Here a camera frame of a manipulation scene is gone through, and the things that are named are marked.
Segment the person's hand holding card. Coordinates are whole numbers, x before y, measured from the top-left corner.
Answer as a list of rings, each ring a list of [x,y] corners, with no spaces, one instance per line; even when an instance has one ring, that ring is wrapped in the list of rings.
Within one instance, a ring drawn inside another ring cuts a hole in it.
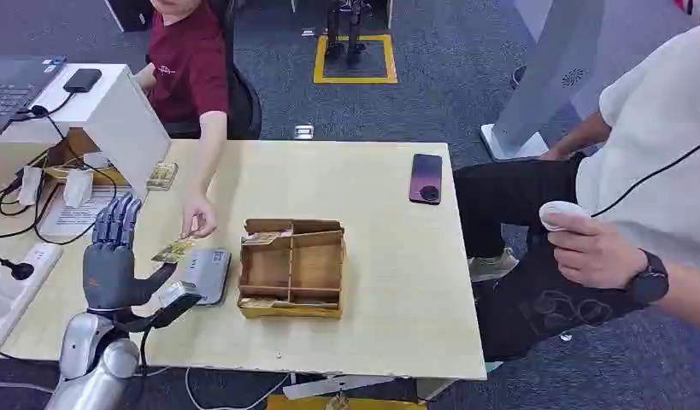
[[[203,238],[217,228],[217,215],[212,203],[204,194],[190,194],[183,203],[183,219],[180,238]]]

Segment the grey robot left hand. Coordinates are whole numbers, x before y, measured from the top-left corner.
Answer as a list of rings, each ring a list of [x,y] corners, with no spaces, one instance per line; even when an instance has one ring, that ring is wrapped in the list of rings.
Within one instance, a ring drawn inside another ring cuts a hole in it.
[[[144,305],[175,272],[175,263],[165,263],[148,278],[135,277],[132,246],[141,208],[141,199],[128,191],[97,214],[83,255],[83,290],[90,310]]]

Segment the person's hand holding controller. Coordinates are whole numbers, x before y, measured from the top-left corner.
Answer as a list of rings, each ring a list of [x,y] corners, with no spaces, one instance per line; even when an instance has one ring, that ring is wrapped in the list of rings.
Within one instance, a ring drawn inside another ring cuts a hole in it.
[[[548,234],[558,270],[577,284],[623,289],[648,266],[645,253],[608,223],[564,213],[548,214],[545,220],[559,228]]]

